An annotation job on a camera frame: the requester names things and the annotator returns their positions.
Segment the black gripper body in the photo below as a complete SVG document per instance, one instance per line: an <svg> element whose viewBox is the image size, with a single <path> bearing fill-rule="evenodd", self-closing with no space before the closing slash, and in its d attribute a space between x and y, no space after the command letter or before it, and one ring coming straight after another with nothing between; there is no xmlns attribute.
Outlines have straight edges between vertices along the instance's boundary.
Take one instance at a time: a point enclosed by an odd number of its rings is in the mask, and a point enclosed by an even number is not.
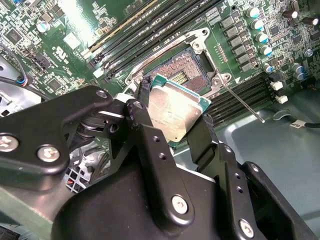
<svg viewBox="0 0 320 240"><path fill-rule="evenodd" d="M222 215L218 185L178 167L195 209L191 226L171 235L154 222L140 167L115 175L71 197L52 225L53 240L239 240L241 231Z"/></svg>

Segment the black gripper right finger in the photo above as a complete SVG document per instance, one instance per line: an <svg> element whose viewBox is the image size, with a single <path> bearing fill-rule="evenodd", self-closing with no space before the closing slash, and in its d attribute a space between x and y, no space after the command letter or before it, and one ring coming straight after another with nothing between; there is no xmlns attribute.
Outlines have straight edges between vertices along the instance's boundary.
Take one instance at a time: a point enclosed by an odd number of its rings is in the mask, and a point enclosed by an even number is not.
<svg viewBox="0 0 320 240"><path fill-rule="evenodd" d="M234 151L219 142L208 114L198 118L187 142L197 171L216 182L218 230L223 239L317 239L258 165L238 163Z"/></svg>

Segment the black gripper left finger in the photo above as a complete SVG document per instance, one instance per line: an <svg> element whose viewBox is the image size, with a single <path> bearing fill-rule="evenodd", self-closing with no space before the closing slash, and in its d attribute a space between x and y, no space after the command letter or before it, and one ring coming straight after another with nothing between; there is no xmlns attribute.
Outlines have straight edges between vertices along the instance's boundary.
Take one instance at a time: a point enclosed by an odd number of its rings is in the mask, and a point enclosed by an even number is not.
<svg viewBox="0 0 320 240"><path fill-rule="evenodd" d="M63 178L78 126L102 112L106 126L87 131L89 138L107 138L115 147L109 175L123 164L139 162L155 223L162 230L183 230L195 210L163 132L154 128L147 104L151 80L144 78L137 97L114 99L89 85L18 111L0 120L0 182L25 190L47 191Z"/></svg>

